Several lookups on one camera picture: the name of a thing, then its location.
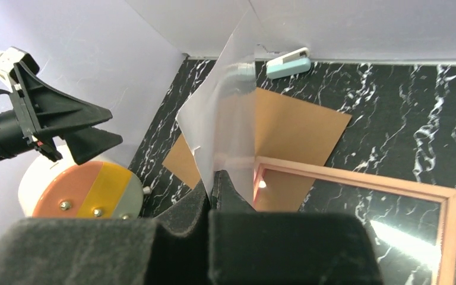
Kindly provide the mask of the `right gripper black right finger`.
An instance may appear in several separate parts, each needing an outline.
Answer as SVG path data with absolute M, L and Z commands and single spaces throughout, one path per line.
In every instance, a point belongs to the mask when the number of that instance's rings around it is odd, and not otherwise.
M 211 284 L 382 284 L 371 239 L 339 213 L 255 211 L 229 174 L 214 174 L 208 215 Z

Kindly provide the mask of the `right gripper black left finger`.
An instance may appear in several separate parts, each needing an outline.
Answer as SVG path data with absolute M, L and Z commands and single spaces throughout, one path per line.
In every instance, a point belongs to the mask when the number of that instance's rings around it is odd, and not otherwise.
M 0 239 L 0 284 L 207 284 L 199 183 L 155 218 L 27 218 Z

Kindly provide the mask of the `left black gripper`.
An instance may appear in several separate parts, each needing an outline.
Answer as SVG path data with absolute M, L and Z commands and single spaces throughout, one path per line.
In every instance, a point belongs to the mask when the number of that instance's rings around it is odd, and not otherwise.
M 121 135 L 92 126 L 113 118 L 109 109 L 61 92 L 14 64 L 18 83 L 9 98 L 12 109 L 0 113 L 0 161 L 28 152 L 25 137 L 62 137 L 73 161 L 84 164 L 123 142 Z

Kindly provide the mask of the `brown cardboard backing board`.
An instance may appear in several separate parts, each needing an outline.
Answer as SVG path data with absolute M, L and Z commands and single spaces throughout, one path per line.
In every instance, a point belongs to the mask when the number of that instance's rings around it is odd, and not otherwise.
M 256 90 L 257 156 L 323 166 L 351 115 L 258 88 Z M 258 211 L 296 212 L 315 180 L 266 170 L 266 183 L 255 194 Z

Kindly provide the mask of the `landscape photo print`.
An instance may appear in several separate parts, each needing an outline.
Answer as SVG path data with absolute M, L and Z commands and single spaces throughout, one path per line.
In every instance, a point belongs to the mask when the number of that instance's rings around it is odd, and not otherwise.
M 256 32 L 257 18 L 249 9 L 176 115 L 207 194 L 215 172 L 225 170 L 249 204 L 254 198 Z

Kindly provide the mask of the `pink picture frame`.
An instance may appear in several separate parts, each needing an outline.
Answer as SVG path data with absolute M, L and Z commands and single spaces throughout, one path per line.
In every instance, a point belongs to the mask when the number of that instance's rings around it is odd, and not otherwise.
M 437 202 L 440 205 L 438 232 L 434 246 L 419 242 L 395 228 L 376 222 L 375 230 L 381 230 L 390 241 L 409 242 L 408 253 L 430 266 L 433 284 L 454 284 L 456 268 L 456 189 L 439 185 L 413 182 L 386 176 L 352 172 L 296 161 L 257 157 L 255 160 L 254 191 L 259 190 L 266 170 L 299 175 L 343 185 L 373 189 L 387 194 Z

